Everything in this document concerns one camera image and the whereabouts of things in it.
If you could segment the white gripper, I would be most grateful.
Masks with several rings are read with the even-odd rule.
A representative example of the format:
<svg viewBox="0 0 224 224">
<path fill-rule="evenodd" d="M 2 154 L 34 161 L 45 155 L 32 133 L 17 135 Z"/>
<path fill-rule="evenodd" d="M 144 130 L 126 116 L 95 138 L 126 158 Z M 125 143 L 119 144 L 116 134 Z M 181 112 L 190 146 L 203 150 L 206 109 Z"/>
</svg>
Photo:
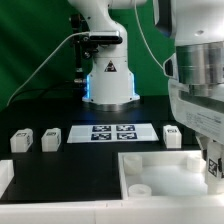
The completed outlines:
<svg viewBox="0 0 224 224">
<path fill-rule="evenodd" d="M 208 97 L 190 95 L 188 86 L 174 79 L 168 81 L 168 90 L 175 120 L 200 133 L 197 142 L 207 161 L 210 139 L 224 145 L 224 84 L 213 86 Z"/>
</svg>

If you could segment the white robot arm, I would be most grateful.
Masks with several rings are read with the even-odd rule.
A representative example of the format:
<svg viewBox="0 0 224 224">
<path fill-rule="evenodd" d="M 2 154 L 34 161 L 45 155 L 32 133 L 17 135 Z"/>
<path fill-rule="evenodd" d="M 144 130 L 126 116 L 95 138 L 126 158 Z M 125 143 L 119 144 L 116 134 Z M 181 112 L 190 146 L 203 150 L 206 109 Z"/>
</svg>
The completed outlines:
<svg viewBox="0 0 224 224">
<path fill-rule="evenodd" d="M 83 39 L 92 56 L 83 101 L 119 109 L 139 99 L 128 68 L 126 29 L 111 9 L 147 0 L 68 0 L 89 27 Z M 175 40 L 175 53 L 163 64 L 174 118 L 197 132 L 206 160 L 224 164 L 224 0 L 153 0 L 154 24 Z"/>
</svg>

